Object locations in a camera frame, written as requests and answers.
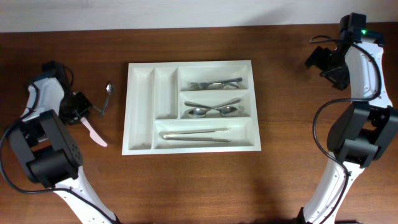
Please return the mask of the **large steel spoon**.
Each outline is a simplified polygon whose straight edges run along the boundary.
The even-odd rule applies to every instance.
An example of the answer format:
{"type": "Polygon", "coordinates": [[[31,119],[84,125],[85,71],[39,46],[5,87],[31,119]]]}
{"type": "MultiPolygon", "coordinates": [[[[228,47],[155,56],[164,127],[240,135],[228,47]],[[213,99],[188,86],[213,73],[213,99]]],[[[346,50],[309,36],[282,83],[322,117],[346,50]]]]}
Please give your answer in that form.
{"type": "MultiPolygon", "coordinates": [[[[188,112],[188,116],[190,118],[204,118],[206,116],[207,112],[209,112],[211,110],[211,108],[209,106],[200,105],[200,104],[192,103],[189,101],[185,101],[184,105],[195,107],[195,109],[192,109],[188,112]]],[[[222,115],[222,117],[233,117],[239,113],[239,110],[234,106],[224,106],[224,107],[220,107],[220,108],[213,108],[213,110],[218,111],[220,113],[220,115],[222,115]]]]}
{"type": "Polygon", "coordinates": [[[233,117],[239,112],[239,110],[236,107],[233,107],[233,105],[240,102],[241,99],[236,98],[212,107],[199,105],[190,101],[185,101],[184,105],[193,107],[193,109],[188,112],[188,116],[190,118],[204,118],[207,112],[210,112],[211,110],[218,111],[222,117],[233,117]]]}

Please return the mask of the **small steel teaspoon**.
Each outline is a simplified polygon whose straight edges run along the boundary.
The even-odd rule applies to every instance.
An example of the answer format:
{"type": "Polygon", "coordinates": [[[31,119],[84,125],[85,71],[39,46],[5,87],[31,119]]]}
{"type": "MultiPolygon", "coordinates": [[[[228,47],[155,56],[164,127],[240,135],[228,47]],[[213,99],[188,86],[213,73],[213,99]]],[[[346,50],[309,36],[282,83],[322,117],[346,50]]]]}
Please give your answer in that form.
{"type": "Polygon", "coordinates": [[[106,97],[106,99],[104,101],[104,105],[103,105],[103,108],[102,108],[100,116],[99,116],[100,119],[104,116],[105,110],[106,110],[106,108],[108,106],[108,103],[109,103],[109,99],[113,95],[114,91],[115,91],[114,84],[112,82],[108,82],[108,84],[106,85],[107,97],[106,97]]]}

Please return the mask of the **steel fork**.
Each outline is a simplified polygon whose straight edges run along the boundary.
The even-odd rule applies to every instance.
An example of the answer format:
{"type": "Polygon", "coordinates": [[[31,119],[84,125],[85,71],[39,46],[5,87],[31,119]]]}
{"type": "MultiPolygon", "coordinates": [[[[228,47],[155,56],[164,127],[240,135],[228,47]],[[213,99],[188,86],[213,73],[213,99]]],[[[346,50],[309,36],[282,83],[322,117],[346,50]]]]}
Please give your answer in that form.
{"type": "Polygon", "coordinates": [[[238,83],[241,82],[242,80],[243,79],[239,77],[239,78],[218,80],[212,82],[201,82],[201,83],[195,82],[195,83],[190,83],[189,86],[193,90],[214,90],[214,89],[223,88],[225,86],[232,86],[233,88],[239,89],[238,83]]]}
{"type": "Polygon", "coordinates": [[[236,90],[240,89],[241,87],[237,83],[213,83],[208,86],[208,90],[236,90]]]}

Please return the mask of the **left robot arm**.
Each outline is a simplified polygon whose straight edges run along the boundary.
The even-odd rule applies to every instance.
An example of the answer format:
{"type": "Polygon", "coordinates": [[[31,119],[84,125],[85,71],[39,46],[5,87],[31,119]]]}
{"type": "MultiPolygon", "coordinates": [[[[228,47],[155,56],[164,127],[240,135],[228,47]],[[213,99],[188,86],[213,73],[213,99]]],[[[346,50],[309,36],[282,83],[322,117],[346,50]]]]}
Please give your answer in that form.
{"type": "Polygon", "coordinates": [[[64,64],[43,64],[42,73],[27,84],[29,99],[22,116],[1,138],[9,143],[27,178],[43,188],[25,190],[4,179],[23,194],[57,194],[82,223],[119,223],[88,182],[83,155],[67,129],[82,124],[95,143],[108,145],[88,120],[93,105],[83,93],[72,91],[73,81],[73,72],[64,64]]]}

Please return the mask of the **pink plastic knife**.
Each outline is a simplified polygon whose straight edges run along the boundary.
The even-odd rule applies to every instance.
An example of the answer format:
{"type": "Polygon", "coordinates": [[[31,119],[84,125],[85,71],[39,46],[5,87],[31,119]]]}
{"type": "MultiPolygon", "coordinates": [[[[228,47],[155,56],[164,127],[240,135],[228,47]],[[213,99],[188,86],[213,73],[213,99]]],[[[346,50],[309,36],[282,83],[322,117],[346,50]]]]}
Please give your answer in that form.
{"type": "Polygon", "coordinates": [[[90,138],[94,140],[95,143],[99,144],[102,147],[108,146],[108,143],[95,131],[95,129],[85,117],[82,117],[80,121],[88,129],[90,138]]]}

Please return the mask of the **steel kitchen tongs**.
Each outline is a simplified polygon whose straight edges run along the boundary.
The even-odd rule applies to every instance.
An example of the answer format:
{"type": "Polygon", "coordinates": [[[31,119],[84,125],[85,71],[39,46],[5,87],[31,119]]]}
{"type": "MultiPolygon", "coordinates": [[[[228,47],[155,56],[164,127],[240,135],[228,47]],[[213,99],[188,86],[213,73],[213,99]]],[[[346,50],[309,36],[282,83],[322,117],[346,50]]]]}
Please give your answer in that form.
{"type": "Polygon", "coordinates": [[[204,136],[204,134],[213,134],[228,131],[228,128],[200,129],[192,131],[169,131],[161,132],[159,136],[164,141],[200,141],[200,142],[230,142],[227,138],[216,138],[213,136],[204,136]]]}

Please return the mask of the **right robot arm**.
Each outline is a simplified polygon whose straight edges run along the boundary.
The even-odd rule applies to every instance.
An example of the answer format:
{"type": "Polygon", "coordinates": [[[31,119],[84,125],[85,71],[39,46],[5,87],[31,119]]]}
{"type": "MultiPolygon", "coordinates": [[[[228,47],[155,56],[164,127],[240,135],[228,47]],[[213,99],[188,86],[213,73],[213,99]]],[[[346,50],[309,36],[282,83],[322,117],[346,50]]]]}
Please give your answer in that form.
{"type": "Polygon", "coordinates": [[[366,15],[341,18],[339,37],[317,35],[312,44],[333,42],[335,50],[317,47],[305,66],[320,69],[338,90],[350,89],[347,109],[334,122],[321,152],[328,162],[315,194],[295,223],[336,223],[336,214],[354,181],[380,159],[397,134],[397,110],[389,99],[382,72],[384,37],[366,28],[366,15]]]}

